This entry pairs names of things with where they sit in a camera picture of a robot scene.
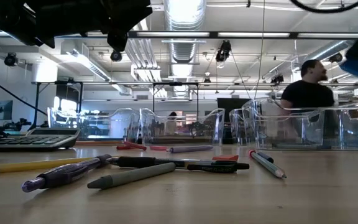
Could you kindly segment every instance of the desk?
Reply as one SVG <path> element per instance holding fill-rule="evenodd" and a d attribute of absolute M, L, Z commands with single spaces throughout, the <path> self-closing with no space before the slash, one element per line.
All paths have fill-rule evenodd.
<path fill-rule="evenodd" d="M 169 154 L 83 146 L 49 153 L 0 153 L 0 163 L 92 157 L 100 154 L 211 159 L 238 154 L 249 170 L 237 174 L 175 172 L 98 191 L 86 184 L 122 172 L 111 166 L 56 189 L 24 193 L 21 184 L 41 170 L 0 174 L 0 223 L 351 223 L 358 224 L 358 152 L 267 151 L 288 179 L 250 161 L 247 149 Z"/>

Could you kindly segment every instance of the red object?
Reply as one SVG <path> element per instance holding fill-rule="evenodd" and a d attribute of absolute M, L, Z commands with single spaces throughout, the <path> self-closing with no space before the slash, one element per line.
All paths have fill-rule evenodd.
<path fill-rule="evenodd" d="M 135 147 L 135 148 L 141 149 L 141 150 L 146 150 L 147 149 L 147 147 L 145 147 L 145 146 L 141 146 L 139 144 L 135 144 L 135 143 L 132 143 L 132 142 L 127 142 L 127 141 L 124 142 L 124 145 L 130 146 L 130 147 Z"/>
<path fill-rule="evenodd" d="M 130 146 L 117 146 L 117 150 L 124 150 L 124 149 L 133 149 Z"/>
<path fill-rule="evenodd" d="M 249 156 L 251 159 L 252 159 L 251 154 L 252 154 L 253 152 L 256 153 L 255 150 L 253 150 L 253 149 L 251 149 L 251 150 L 248 152 L 248 156 Z"/>
<path fill-rule="evenodd" d="M 220 155 L 214 156 L 212 160 L 219 160 L 219 161 L 238 161 L 239 155 Z"/>
<path fill-rule="evenodd" d="M 167 147 L 166 146 L 150 146 L 151 150 L 157 150 L 157 151 L 166 151 Z"/>

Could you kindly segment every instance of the person in background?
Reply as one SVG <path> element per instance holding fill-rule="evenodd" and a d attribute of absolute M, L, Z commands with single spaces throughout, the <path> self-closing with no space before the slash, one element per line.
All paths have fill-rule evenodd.
<path fill-rule="evenodd" d="M 307 60 L 301 68 L 302 80 L 291 83 L 286 87 L 281 97 L 283 108 L 319 108 L 333 106 L 333 91 L 319 84 L 328 79 L 327 70 L 319 60 Z M 300 111 L 285 111 L 284 113 L 299 113 Z"/>
<path fill-rule="evenodd" d="M 165 135 L 173 136 L 177 130 L 176 112 L 169 114 L 168 121 L 165 123 Z"/>

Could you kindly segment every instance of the man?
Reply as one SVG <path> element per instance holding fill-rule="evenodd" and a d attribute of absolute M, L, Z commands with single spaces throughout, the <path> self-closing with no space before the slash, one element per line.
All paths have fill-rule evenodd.
<path fill-rule="evenodd" d="M 281 97 L 284 108 L 318 108 L 334 105 L 333 92 L 318 82 L 328 79 L 327 70 L 319 60 L 308 60 L 301 68 L 302 80 L 286 87 Z"/>

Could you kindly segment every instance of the ceiling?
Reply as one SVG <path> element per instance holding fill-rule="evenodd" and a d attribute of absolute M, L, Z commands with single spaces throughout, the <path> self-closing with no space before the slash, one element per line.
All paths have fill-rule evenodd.
<path fill-rule="evenodd" d="M 251 7 L 245 6 L 247 1 L 236 0 L 207 0 L 205 21 L 202 30 L 205 31 L 278 31 L 278 32 L 357 32 L 358 31 L 358 9 L 353 9 L 339 14 L 313 14 L 296 8 L 289 0 L 269 0 L 252 1 Z M 338 6 L 341 1 L 301 1 L 307 2 L 310 6 L 319 3 L 320 7 Z M 355 2 L 345 0 L 346 4 Z M 162 0 L 152 0 L 152 5 L 156 8 L 163 7 Z M 154 11 L 147 19 L 149 30 L 165 30 L 164 11 Z M 50 57 L 57 58 L 60 65 L 64 65 L 67 71 L 60 74 L 73 76 L 77 80 L 94 81 L 95 75 L 84 66 L 70 61 L 67 55 L 60 55 L 61 39 L 57 40 L 57 48 L 50 49 L 42 46 L 42 52 L 46 52 Z M 90 57 L 96 61 L 115 81 L 134 81 L 130 76 L 132 62 L 123 55 L 121 62 L 112 62 L 110 53 L 112 48 L 104 39 L 76 39 L 78 44 L 84 43 L 90 49 Z M 197 50 L 196 63 L 193 67 L 193 80 L 202 82 L 205 73 L 210 73 L 212 82 L 240 82 L 240 75 L 244 81 L 262 82 L 264 79 L 269 82 L 268 74 L 271 69 L 280 65 L 283 60 L 288 60 L 295 55 L 304 57 L 320 47 L 330 43 L 330 40 L 230 40 L 232 52 L 223 68 L 216 68 L 214 55 L 222 40 L 206 39 L 205 44 L 199 44 Z M 161 43 L 161 39 L 151 39 L 152 48 L 161 68 L 161 77 L 167 78 L 170 74 L 168 44 Z M 0 38 L 0 54 L 4 54 L 5 47 L 23 46 L 14 39 Z M 40 63 L 45 57 L 40 52 L 17 52 L 21 60 L 28 63 Z M 336 64 L 327 64 L 329 69 L 328 76 L 335 77 L 343 74 Z M 284 70 L 285 81 L 290 81 L 290 70 Z M 340 82 L 358 82 L 357 77 L 347 77 Z"/>

